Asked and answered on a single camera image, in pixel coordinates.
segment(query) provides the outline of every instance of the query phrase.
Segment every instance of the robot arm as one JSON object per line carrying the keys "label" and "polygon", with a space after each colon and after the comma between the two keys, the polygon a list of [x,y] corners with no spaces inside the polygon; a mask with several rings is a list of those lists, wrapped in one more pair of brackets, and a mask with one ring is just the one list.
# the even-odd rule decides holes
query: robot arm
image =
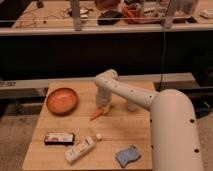
{"label": "robot arm", "polygon": [[98,87],[96,103],[98,107],[106,108],[113,92],[150,110],[153,170],[203,171],[195,112],[190,99],[177,90],[150,91],[117,79],[114,70],[95,77]]}

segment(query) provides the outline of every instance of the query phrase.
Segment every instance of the floor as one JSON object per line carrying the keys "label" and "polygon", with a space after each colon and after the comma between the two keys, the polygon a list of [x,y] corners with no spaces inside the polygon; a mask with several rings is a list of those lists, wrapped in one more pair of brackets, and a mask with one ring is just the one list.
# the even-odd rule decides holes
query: floor
{"label": "floor", "polygon": [[[38,114],[2,116],[0,119],[0,170],[20,171]],[[205,171],[213,170],[213,113],[197,121]]]}

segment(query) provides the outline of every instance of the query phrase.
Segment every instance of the wooden table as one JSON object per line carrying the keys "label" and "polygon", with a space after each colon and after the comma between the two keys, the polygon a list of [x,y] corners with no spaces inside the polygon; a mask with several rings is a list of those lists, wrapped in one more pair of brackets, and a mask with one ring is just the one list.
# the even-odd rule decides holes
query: wooden table
{"label": "wooden table", "polygon": [[[36,1],[32,1],[12,27],[73,27],[72,17],[62,15],[70,8],[70,1],[43,2],[44,7],[37,8]],[[97,19],[104,11],[99,11],[94,5],[94,1],[80,1],[80,7],[93,9],[83,26],[98,26]],[[120,20],[117,25],[126,25],[126,23]]]}
{"label": "wooden table", "polygon": [[[150,82],[129,82],[129,84],[154,89]],[[126,110],[125,99],[113,95],[112,108],[108,115],[89,121],[95,111],[96,86],[93,82],[55,82],[49,86],[48,94],[60,87],[74,89],[79,98],[77,108],[64,117],[51,114],[43,104],[32,141],[25,156],[24,170],[122,170],[115,159],[115,153],[134,144],[142,158],[129,164],[129,170],[151,170],[151,140],[149,112],[138,108],[134,112]],[[74,132],[76,141],[86,136],[101,133],[103,140],[95,148],[73,165],[64,153],[70,146],[44,145],[46,132]]]}
{"label": "wooden table", "polygon": [[212,0],[199,0],[195,8],[193,18],[200,24],[213,24],[213,19],[206,19],[200,16],[200,12],[204,9],[213,9]]}

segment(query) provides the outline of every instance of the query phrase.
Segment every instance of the orange bowl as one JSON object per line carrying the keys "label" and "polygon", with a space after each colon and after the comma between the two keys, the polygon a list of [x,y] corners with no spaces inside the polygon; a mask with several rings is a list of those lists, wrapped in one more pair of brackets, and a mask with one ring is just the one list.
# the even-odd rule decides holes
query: orange bowl
{"label": "orange bowl", "polygon": [[77,93],[71,88],[59,88],[50,93],[46,104],[50,112],[54,114],[68,114],[78,103]]}

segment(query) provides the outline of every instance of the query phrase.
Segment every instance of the blue sponge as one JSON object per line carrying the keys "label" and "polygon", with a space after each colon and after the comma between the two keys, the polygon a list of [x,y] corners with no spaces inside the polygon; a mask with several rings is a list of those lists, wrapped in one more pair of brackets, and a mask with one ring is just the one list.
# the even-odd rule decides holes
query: blue sponge
{"label": "blue sponge", "polygon": [[131,145],[128,149],[121,150],[116,153],[115,158],[119,162],[122,168],[130,162],[135,162],[141,158],[140,153],[134,145]]}

